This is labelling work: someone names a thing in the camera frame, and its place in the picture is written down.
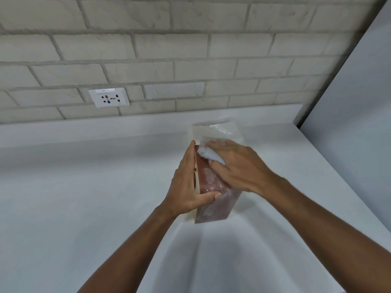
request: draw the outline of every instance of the package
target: package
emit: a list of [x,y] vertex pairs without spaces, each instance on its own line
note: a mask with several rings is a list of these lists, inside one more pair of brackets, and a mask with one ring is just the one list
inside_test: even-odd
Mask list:
[[199,207],[195,213],[195,223],[224,220],[228,218],[235,203],[242,193],[232,188],[209,166],[208,159],[222,164],[224,160],[204,144],[213,139],[230,139],[239,144],[244,143],[242,134],[234,121],[221,123],[198,124],[192,127],[191,137],[196,140],[195,147],[195,190],[198,194],[219,191],[222,197],[211,204]]

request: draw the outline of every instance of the electrical outlet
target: electrical outlet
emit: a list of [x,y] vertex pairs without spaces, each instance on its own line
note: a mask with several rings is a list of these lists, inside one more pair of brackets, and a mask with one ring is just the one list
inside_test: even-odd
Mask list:
[[130,106],[123,87],[88,90],[97,108]]

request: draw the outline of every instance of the brown package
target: brown package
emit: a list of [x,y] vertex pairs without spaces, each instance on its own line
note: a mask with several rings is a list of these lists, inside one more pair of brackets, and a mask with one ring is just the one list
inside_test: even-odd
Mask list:
[[195,223],[227,219],[242,191],[224,182],[197,150],[198,145],[195,146],[195,191],[197,194],[219,191],[222,197],[211,204],[199,207],[195,214]]

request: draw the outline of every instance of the white countertop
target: white countertop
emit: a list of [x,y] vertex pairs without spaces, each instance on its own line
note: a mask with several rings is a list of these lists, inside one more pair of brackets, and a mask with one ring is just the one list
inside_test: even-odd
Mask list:
[[[266,164],[391,251],[391,234],[293,124],[243,129]],[[0,291],[76,292],[165,197],[187,135],[0,149]],[[225,221],[179,217],[139,292],[340,293],[265,200]]]

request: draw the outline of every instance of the person's right hand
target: person's right hand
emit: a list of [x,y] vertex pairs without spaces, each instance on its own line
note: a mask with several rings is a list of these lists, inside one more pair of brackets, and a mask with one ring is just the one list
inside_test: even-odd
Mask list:
[[209,165],[232,187],[265,196],[267,187],[276,185],[282,178],[272,172],[250,147],[233,141],[209,141],[206,146],[224,159],[226,165],[209,160]]

